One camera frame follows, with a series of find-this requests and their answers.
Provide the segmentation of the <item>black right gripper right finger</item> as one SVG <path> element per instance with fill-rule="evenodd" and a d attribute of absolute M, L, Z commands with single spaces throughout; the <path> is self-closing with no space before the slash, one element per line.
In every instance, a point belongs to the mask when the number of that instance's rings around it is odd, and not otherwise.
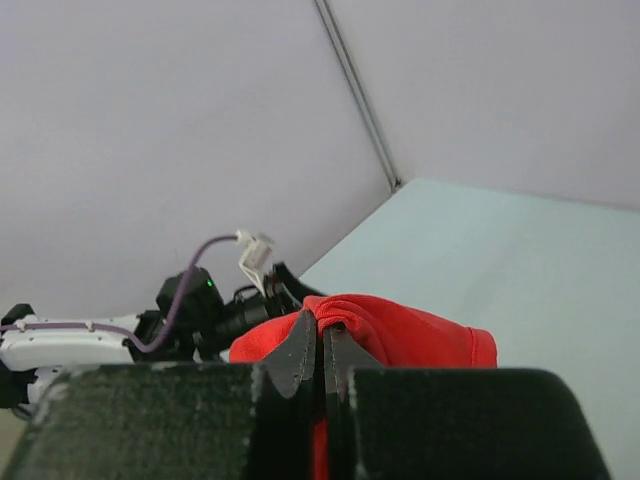
<path fill-rule="evenodd" d="M 323 334 L 332 479 L 607 479 L 568 386 L 536 369 L 386 367 Z"/>

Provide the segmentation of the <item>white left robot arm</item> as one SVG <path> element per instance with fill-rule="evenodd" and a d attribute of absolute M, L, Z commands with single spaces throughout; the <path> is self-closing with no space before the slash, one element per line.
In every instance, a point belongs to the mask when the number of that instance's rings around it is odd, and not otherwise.
<path fill-rule="evenodd" d="M 209 272 L 195 269 L 173 321 L 168 319 L 182 277 L 169 277 L 157 307 L 97 320 L 39 317 L 27 303 L 1 319 L 1 406 L 29 420 L 43 392 L 72 365 L 139 362 L 218 362 L 240 336 L 301 309 L 317 290 L 276 263 L 259 286 L 237 289 L 224 301 Z"/>

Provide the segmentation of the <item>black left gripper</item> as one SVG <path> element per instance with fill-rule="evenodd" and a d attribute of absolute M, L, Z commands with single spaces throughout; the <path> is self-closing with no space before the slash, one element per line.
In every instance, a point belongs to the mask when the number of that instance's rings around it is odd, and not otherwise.
<path fill-rule="evenodd" d="M 270 319 L 300 310 L 305 297 L 322 294 L 300 282 L 282 262 L 265 274 L 263 286 L 264 293 L 253 285 L 243 286 L 225 302 L 209 272 L 198 267 L 167 339 L 150 353 L 132 346 L 133 359 L 192 361 L 199 355 L 203 360 L 218 362 L 219 354 L 241 335 Z"/>

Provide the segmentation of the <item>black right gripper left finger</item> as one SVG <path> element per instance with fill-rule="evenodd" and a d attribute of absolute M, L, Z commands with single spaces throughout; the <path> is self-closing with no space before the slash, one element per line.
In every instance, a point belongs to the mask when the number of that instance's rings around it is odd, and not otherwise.
<path fill-rule="evenodd" d="M 45 392 L 8 479 L 308 479 L 316 321 L 257 363 L 75 367 Z"/>

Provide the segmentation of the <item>red tank top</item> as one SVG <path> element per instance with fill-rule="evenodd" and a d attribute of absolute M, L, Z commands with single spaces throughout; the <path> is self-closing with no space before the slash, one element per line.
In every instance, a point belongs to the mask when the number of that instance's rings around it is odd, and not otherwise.
<path fill-rule="evenodd" d="M 362 294 L 307 296 L 302 310 L 317 321 L 318 336 L 344 324 L 354 340 L 385 366 L 421 368 L 496 368 L 494 337 L 486 330 L 459 325 L 429 312 Z M 296 313 L 257 326 L 236 339 L 231 363 L 263 360 L 289 335 Z M 314 427 L 313 479 L 329 479 L 327 422 Z"/>

